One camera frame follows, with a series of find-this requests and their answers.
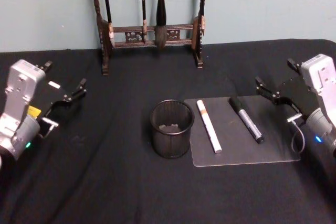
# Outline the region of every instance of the table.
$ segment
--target table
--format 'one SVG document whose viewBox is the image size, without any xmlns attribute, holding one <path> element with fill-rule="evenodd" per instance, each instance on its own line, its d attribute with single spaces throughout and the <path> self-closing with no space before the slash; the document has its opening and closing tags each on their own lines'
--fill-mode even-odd
<svg viewBox="0 0 336 224">
<path fill-rule="evenodd" d="M 54 62 L 64 87 L 88 79 L 87 97 L 48 139 L 34 141 L 0 174 L 0 223 L 335 223 L 335 161 L 307 149 L 300 162 L 196 168 L 191 152 L 168 160 L 152 149 L 149 115 L 164 99 L 255 94 L 295 75 L 287 58 L 319 53 L 327 40 L 205 45 L 204 69 L 186 47 L 118 49 L 110 75 L 98 50 L 0 54 L 0 90 L 23 58 Z M 0 92 L 0 109 L 5 101 Z"/>
</svg>

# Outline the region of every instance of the brush bristles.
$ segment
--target brush bristles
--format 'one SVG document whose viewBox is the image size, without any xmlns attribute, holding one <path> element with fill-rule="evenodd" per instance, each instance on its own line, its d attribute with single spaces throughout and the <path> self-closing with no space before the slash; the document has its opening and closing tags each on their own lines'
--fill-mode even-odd
<svg viewBox="0 0 336 224">
<path fill-rule="evenodd" d="M 167 27 L 166 26 L 156 26 L 155 27 L 155 45 L 162 49 L 164 48 L 167 41 Z"/>
</svg>

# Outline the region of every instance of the mesh pen holder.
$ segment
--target mesh pen holder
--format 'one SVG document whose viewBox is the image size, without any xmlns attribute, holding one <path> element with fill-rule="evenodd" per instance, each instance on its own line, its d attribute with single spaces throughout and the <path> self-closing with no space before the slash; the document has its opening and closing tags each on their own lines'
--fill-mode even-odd
<svg viewBox="0 0 336 224">
<path fill-rule="evenodd" d="M 190 147 L 190 132 L 194 113 L 184 102 L 165 100 L 151 114 L 153 147 L 165 158 L 177 158 Z"/>
</svg>

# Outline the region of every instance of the wall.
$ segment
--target wall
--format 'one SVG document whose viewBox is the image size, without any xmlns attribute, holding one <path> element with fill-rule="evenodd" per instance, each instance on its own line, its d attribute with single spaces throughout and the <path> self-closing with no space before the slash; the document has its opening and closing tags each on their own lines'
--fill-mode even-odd
<svg viewBox="0 0 336 224">
<path fill-rule="evenodd" d="M 198 12 L 198 1 L 166 0 L 167 23 L 190 22 Z M 206 0 L 203 42 L 282 38 L 336 41 L 335 2 Z M 141 0 L 110 3 L 115 26 L 142 24 Z M 154 25 L 156 0 L 146 0 L 146 8 L 149 24 Z M 0 10 L 0 51 L 99 47 L 93 0 L 0 0 Z"/>
</svg>

